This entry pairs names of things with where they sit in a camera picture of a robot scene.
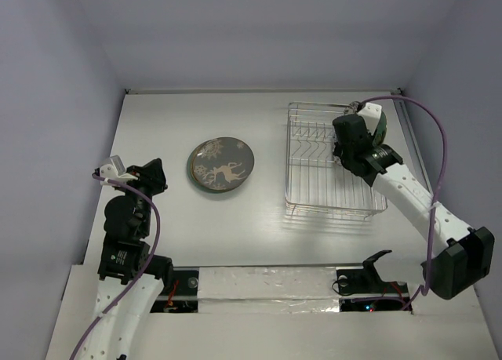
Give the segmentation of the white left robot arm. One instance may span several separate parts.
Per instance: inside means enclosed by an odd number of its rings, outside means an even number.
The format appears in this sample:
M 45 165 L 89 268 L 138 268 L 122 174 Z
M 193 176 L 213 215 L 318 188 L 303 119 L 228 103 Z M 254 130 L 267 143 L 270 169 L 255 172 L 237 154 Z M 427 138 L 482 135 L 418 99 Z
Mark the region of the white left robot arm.
M 161 217 L 153 197 L 168 185 L 159 158 L 125 167 L 114 155 L 95 169 L 93 179 L 120 194 L 104 209 L 93 318 L 70 357 L 130 359 L 156 298 L 173 286 L 173 262 L 155 253 Z

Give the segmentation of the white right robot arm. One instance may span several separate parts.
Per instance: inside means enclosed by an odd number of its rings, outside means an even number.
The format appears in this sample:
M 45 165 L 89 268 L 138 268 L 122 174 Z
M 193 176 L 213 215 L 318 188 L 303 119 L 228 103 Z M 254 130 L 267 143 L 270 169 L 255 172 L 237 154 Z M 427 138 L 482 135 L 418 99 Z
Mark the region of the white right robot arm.
M 495 245 L 489 229 L 472 227 L 435 200 L 395 150 L 373 144 L 361 116 L 335 118 L 333 130 L 342 166 L 395 205 L 427 241 L 421 267 L 436 296 L 451 300 L 488 275 Z

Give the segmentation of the beige leaf pattern plate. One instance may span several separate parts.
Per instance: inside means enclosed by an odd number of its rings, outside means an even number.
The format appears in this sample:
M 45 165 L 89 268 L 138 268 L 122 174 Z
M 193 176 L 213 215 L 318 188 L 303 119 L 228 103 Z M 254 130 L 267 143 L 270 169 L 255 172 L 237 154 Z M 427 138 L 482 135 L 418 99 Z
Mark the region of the beige leaf pattern plate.
M 199 181 L 195 178 L 195 158 L 197 156 L 197 153 L 199 149 L 203 146 L 203 143 L 197 145 L 193 151 L 191 152 L 188 160 L 187 160 L 187 175 L 190 178 L 190 181 L 199 189 L 201 190 L 203 186 L 199 183 Z

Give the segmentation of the blue floral white plate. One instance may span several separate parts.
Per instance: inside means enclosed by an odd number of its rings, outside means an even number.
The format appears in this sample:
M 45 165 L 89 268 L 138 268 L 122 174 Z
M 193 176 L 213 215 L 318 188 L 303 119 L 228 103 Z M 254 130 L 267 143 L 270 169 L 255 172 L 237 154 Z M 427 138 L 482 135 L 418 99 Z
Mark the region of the blue floral white plate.
M 356 115 L 361 109 L 361 106 L 359 101 L 352 101 L 344 108 L 344 115 Z

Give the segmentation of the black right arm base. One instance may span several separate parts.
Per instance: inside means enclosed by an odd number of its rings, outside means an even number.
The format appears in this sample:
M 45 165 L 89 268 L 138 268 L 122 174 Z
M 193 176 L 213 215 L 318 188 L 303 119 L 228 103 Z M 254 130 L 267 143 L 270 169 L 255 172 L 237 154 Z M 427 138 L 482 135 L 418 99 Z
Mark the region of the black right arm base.
M 389 253 L 391 250 L 381 250 L 363 260 L 359 266 L 337 269 L 331 285 L 332 290 L 342 297 L 357 294 L 384 295 L 388 291 L 396 292 L 400 296 L 401 290 L 397 282 L 383 281 L 375 268 L 375 263 Z

